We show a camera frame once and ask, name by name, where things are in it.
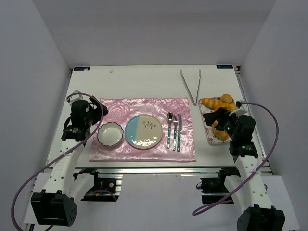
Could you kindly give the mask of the toasted bread slice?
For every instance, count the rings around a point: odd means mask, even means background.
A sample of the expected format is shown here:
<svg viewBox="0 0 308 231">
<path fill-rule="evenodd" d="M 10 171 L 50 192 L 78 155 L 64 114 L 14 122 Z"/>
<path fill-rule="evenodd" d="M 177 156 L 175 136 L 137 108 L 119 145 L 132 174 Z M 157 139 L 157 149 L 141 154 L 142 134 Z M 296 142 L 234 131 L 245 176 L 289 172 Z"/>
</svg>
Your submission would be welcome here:
<svg viewBox="0 0 308 231">
<path fill-rule="evenodd" d="M 220 140 L 225 141 L 229 138 L 228 134 L 225 131 L 220 131 L 216 129 L 216 126 L 218 124 L 218 121 L 215 121 L 211 127 L 213 134 Z"/>
</svg>

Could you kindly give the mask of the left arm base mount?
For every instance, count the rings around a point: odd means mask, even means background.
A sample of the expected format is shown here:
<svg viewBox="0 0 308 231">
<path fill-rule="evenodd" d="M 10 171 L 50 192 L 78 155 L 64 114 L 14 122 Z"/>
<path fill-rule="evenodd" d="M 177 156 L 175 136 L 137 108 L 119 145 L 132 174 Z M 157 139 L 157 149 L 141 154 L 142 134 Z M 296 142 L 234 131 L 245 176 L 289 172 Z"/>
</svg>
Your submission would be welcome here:
<svg viewBox="0 0 308 231">
<path fill-rule="evenodd" d="M 120 177 L 100 173 L 99 170 L 95 168 L 83 168 L 79 171 L 75 171 L 73 174 L 74 181 L 76 181 L 80 175 L 84 176 L 85 174 L 92 175 L 94 183 L 81 201 L 115 202 L 119 198 L 121 191 Z"/>
</svg>

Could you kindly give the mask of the metal tongs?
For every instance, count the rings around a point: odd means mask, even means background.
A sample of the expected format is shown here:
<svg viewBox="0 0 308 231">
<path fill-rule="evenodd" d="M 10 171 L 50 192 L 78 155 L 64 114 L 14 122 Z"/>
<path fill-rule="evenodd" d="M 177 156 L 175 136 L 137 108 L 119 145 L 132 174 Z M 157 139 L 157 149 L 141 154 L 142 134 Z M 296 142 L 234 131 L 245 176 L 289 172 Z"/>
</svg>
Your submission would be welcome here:
<svg viewBox="0 0 308 231">
<path fill-rule="evenodd" d="M 202 76 L 201 69 L 199 69 L 198 71 L 181 69 L 180 75 L 192 104 L 196 106 L 198 103 L 199 89 Z"/>
</svg>

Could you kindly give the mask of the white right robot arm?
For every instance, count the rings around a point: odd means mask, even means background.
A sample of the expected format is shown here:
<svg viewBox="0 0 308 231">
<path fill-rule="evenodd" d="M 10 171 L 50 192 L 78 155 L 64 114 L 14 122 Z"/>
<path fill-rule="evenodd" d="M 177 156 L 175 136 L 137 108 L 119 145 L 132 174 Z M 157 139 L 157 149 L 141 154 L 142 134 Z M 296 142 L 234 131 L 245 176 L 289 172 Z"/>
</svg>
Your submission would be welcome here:
<svg viewBox="0 0 308 231">
<path fill-rule="evenodd" d="M 214 125 L 230 137 L 229 151 L 236 165 L 235 170 L 223 170 L 220 177 L 229 191 L 228 198 L 240 211 L 237 220 L 239 231 L 281 231 L 285 222 L 284 212 L 274 207 L 267 194 L 261 164 L 252 134 L 256 122 L 249 115 L 236 115 L 225 108 L 205 113 L 205 123 Z"/>
</svg>

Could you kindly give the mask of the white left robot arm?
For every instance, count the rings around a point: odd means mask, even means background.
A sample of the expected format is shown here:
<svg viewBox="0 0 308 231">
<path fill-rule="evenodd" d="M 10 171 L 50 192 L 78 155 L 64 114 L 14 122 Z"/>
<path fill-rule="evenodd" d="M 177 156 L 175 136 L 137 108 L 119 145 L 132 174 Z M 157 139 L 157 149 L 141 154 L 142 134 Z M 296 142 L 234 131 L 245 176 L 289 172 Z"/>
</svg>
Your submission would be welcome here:
<svg viewBox="0 0 308 231">
<path fill-rule="evenodd" d="M 100 126 L 108 110 L 94 96 L 88 100 L 82 97 L 82 93 L 68 96 L 71 113 L 64 123 L 59 156 L 42 190 L 31 196 L 39 225 L 72 226 L 77 217 L 77 204 L 94 186 L 94 176 L 82 173 L 74 177 L 74 171 L 87 140 L 94 135 L 91 127 Z"/>
</svg>

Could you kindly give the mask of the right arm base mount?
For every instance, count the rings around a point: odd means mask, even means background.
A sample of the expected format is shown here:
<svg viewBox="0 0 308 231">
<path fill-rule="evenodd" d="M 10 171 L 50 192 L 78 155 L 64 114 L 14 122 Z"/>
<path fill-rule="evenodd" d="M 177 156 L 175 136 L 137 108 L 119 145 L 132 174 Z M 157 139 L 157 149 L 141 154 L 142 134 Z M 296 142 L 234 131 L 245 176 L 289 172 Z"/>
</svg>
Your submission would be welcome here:
<svg viewBox="0 0 308 231">
<path fill-rule="evenodd" d="M 227 176 L 239 176 L 239 170 L 234 167 L 223 167 L 217 177 L 200 178 L 200 182 L 196 185 L 198 190 L 202 192 L 202 204 L 211 204 L 217 202 L 229 193 L 224 186 Z"/>
</svg>

